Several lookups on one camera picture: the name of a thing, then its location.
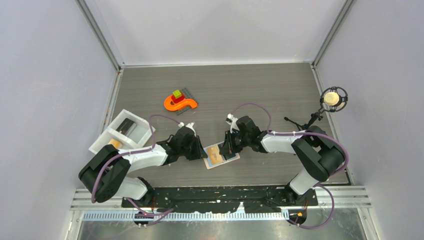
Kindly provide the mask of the black credit card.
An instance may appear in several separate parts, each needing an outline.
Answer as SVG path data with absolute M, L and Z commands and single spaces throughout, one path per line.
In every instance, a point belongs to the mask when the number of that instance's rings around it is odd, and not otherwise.
M 124 136 L 128 136 L 134 131 L 136 127 L 137 124 L 133 120 L 125 118 L 117 127 L 116 131 Z

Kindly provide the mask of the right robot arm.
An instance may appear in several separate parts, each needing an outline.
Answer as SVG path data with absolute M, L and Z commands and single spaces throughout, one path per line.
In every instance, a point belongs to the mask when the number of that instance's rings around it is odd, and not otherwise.
M 221 155 L 240 153 L 249 147 L 258 153 L 289 153 L 300 160 L 302 170 L 284 187 L 283 199 L 299 205 L 306 193 L 325 182 L 346 163 L 346 150 L 317 126 L 290 132 L 261 131 L 249 116 L 236 118 L 229 114 L 230 129 L 220 148 Z

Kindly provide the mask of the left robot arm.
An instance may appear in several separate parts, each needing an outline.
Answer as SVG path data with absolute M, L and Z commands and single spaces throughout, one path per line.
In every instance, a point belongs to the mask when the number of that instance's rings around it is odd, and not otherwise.
M 207 158 L 200 137 L 192 127 L 182 126 L 168 139 L 149 147 L 118 150 L 103 146 L 80 170 L 79 180 L 91 193 L 94 203 L 104 203 L 113 197 L 126 198 L 138 206 L 148 207 L 156 195 L 143 177 L 128 177 L 136 170 L 174 163 L 180 157 L 189 161 Z

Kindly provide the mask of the tan card holder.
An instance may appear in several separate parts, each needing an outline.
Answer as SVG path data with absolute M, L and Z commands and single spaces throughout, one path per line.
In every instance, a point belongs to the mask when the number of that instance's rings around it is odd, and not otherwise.
M 207 170 L 240 159 L 239 153 L 220 154 L 223 145 L 224 142 L 221 141 L 203 148 L 207 154 L 207 158 L 203 159 Z

